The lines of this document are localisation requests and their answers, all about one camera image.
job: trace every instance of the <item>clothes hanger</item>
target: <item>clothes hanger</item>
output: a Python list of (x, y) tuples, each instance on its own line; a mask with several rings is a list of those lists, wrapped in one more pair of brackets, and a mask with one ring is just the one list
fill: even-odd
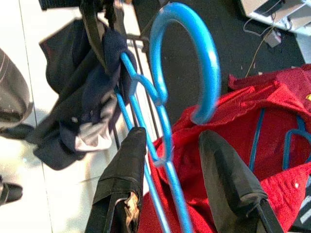
[[(259, 135), (260, 135), (260, 130), (261, 130), (261, 126), (262, 126), (262, 120), (264, 117), (264, 113), (265, 113), (265, 109), (263, 108), (260, 112), (259, 120), (257, 123), (257, 128), (255, 131), (255, 136), (254, 136), (254, 140), (253, 140), (253, 146), (252, 146), (251, 156), (250, 156), (250, 161), (249, 161), (249, 169), (252, 172), (254, 172), (257, 144), (258, 144), (258, 140), (259, 140)], [(311, 144), (311, 133), (306, 131), (305, 122), (303, 121), (303, 119), (299, 115), (297, 115), (297, 124), (298, 124), (298, 129), (288, 130), (287, 133), (285, 134), (283, 165), (282, 165), (283, 170), (286, 170), (289, 168), (291, 138), (292, 138), (293, 134), (300, 135), (300, 136), (304, 137)], [(311, 154), (308, 157), (308, 159), (306, 160), (306, 163), (308, 163), (310, 161), (311, 161)]]
[[(152, 161), (156, 167), (164, 167), (167, 174), (173, 200), (175, 203), (179, 222), (181, 224), (182, 232), (193, 232), (190, 217), (187, 211), (183, 192), (173, 165), (173, 142), (172, 131), (169, 118), (164, 107), (168, 92), (165, 85), (162, 65), (161, 65), (161, 44), (164, 32), (169, 24), (178, 22), (188, 31), (192, 41), (195, 45), (198, 57), (199, 67), (201, 69), (201, 97), (199, 99), (199, 107), (192, 115), (192, 121), (196, 124), (203, 124), (207, 122), (214, 112), (215, 103), (220, 93), (220, 66), (216, 47), (212, 40), (211, 34), (200, 17), (189, 7), (181, 3), (169, 3), (164, 6), (157, 14), (150, 35), (150, 62), (151, 71), (154, 78), (154, 85), (143, 75), (136, 73), (128, 56), (123, 53), (121, 60), (123, 61), (127, 71), (132, 78), (132, 85), (130, 87), (130, 102), (134, 108), (139, 125), (146, 128), (138, 101), (135, 97), (136, 86), (141, 83), (152, 101), (159, 115), (159, 119), (163, 130), (163, 141), (165, 142), (165, 155), (159, 157), (152, 141), (147, 133), (147, 147), (151, 155)], [(124, 101), (118, 88), (115, 88), (120, 109), (123, 113), (127, 128), (130, 130), (133, 124), (126, 111)], [(153, 180), (149, 174), (148, 167), (145, 164), (145, 176), (149, 185), (150, 194), (155, 206), (157, 217), (163, 232), (171, 232), (168, 225), (165, 213), (163, 211), (161, 202), (159, 200)]]

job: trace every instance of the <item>navy blue garment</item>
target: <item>navy blue garment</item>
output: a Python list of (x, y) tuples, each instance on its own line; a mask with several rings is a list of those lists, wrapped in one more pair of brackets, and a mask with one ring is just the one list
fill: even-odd
[[(131, 78), (121, 62), (121, 53), (126, 52), (137, 69), (135, 58), (124, 37), (105, 25), (104, 28), (102, 47), (110, 76), (91, 49), (81, 20), (73, 21), (40, 44), (48, 63), (47, 81), (59, 97), (51, 113), (26, 140), (38, 145), (35, 156), (55, 170), (97, 150), (98, 135), (109, 137), (108, 124), (114, 125), (121, 112), (115, 86), (126, 103), (129, 101)], [(77, 147), (77, 137), (80, 143), (87, 144), (86, 148)]]

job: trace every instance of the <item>floor tile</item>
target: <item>floor tile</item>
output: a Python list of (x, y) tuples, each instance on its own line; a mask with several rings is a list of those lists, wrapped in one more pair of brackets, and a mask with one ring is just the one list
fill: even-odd
[(98, 178), (48, 192), (53, 233), (83, 233)]
[(64, 187), (71, 184), (77, 184), (100, 176), (113, 159), (116, 152), (117, 147), (113, 141), (112, 146), (108, 150), (90, 152), (86, 154), (83, 160), (76, 161), (69, 167), (60, 171), (55, 171), (44, 164), (43, 167), (47, 189), (51, 190), (56, 186)]
[(0, 173), (23, 187), (20, 200), (0, 207), (0, 232), (50, 233), (42, 163), (25, 141), (0, 138)]
[[(20, 70), (33, 101), (18, 0), (0, 0), (0, 31), (0, 48)], [(35, 126), (34, 111), (25, 122)], [(33, 147), (25, 141), (0, 137), (0, 148), (0, 175), (5, 182), (23, 187), (20, 200), (0, 207), (0, 232), (50, 233), (42, 163), (33, 155)]]
[[(0, 0), (0, 31), (0, 48), (9, 56), (23, 75), (29, 89), (30, 101), (33, 101), (18, 0)], [(34, 112), (28, 117), (26, 123), (35, 126)]]

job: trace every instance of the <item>black garment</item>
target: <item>black garment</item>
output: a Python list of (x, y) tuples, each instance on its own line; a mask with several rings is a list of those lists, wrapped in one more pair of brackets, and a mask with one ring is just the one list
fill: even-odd
[(311, 232), (311, 176), (308, 178), (306, 198), (303, 200), (291, 232)]
[(23, 196), (23, 188), (15, 183), (4, 183), (0, 176), (0, 205), (10, 203)]
[[(115, 124), (120, 114), (118, 106), (115, 110), (114, 87), (119, 87), (128, 103), (131, 79), (120, 55), (126, 52), (136, 68), (135, 58), (127, 49), (125, 38), (105, 25), (102, 28), (102, 47), (110, 77), (91, 49), (81, 20), (73, 21), (41, 43), (48, 61), (47, 81), (59, 98), (49, 116), (26, 140), (38, 145), (34, 154), (55, 170), (82, 159), (87, 151), (98, 150), (98, 135), (107, 135), (108, 123)], [(94, 149), (81, 150), (77, 138)]]
[(0, 136), (9, 139), (25, 139), (32, 130), (34, 128), (31, 125), (19, 124), (13, 128), (0, 130)]
[(204, 131), (199, 150), (217, 232), (283, 232), (258, 179), (224, 138)]
[(101, 175), (86, 233), (135, 233), (142, 208), (146, 130), (133, 128)]

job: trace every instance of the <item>red fabric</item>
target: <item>red fabric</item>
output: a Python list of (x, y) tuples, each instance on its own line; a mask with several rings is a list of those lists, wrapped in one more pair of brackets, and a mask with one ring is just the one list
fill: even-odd
[[(305, 75), (303, 71), (297, 72), (300, 75)], [(305, 197), (306, 182), (311, 173), (311, 163), (304, 164), (311, 152), (311, 146), (305, 139), (294, 136), (291, 146), (291, 168), (282, 171), (284, 137), (288, 130), (297, 128), (297, 114), (304, 119), (308, 132), (311, 132), (311, 113), (285, 83), (275, 79), (276, 75), (280, 78), (282, 74), (266, 75), (269, 82), (247, 86), (222, 96), (218, 102), (216, 113), (206, 125), (198, 126), (191, 122), (190, 117), (195, 109), (195, 107), (191, 107), (183, 112), (180, 120), (173, 126), (173, 162), (184, 191), (195, 232), (216, 232), (200, 164), (198, 150), (200, 132), (207, 129), (217, 132), (236, 149), (244, 162), (248, 164), (262, 108), (265, 108), (266, 111), (259, 136), (254, 173), (267, 192), (269, 202), (283, 230), (286, 232), (293, 224)], [(300, 75), (296, 74), (295, 77), (302, 80)], [(164, 145), (161, 139), (155, 142), (155, 146), (158, 155), (162, 156)], [(165, 172), (162, 168), (155, 168), (151, 159), (150, 167), (171, 230), (174, 233), (181, 232)], [(149, 194), (145, 195), (143, 200), (139, 232), (161, 232)]]
[(287, 85), (291, 92), (305, 106), (306, 110), (311, 112), (311, 101), (306, 97), (311, 94), (311, 64), (304, 65), (301, 68), (276, 71), (260, 76), (250, 76), (246, 79), (237, 79), (233, 75), (229, 75), (229, 87), (233, 90), (241, 89), (247, 86), (265, 84), (268, 81), (279, 81)]

